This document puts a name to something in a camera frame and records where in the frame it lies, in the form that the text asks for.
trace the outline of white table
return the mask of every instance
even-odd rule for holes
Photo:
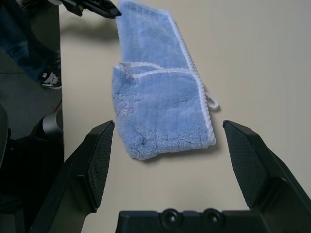
[[[127,155],[115,130],[102,205],[86,218],[83,232],[114,232],[120,210],[247,209],[231,166],[225,119],[259,133],[311,196],[311,1],[143,2],[175,18],[221,105],[211,114],[218,143],[143,163]],[[115,120],[111,75],[121,53],[113,20],[87,11],[77,17],[61,6],[60,26],[68,157],[93,127]]]

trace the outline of floor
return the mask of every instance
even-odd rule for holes
[[[37,38],[53,50],[60,50],[58,14],[58,6],[52,5],[31,19]],[[41,88],[1,50],[0,61],[0,103],[8,114],[11,138],[18,139],[54,110],[62,93]]]

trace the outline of sneaker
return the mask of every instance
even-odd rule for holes
[[[49,67],[40,78],[41,86],[53,90],[59,90],[62,88],[62,79],[60,72],[60,63],[57,62],[53,66]]]

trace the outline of folded towel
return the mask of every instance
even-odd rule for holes
[[[129,155],[207,148],[216,143],[203,83],[169,12],[131,0],[118,5],[122,63],[114,67],[117,129]]]

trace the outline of jeans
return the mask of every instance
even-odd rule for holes
[[[0,0],[0,48],[34,80],[57,58],[37,40],[16,0]]]

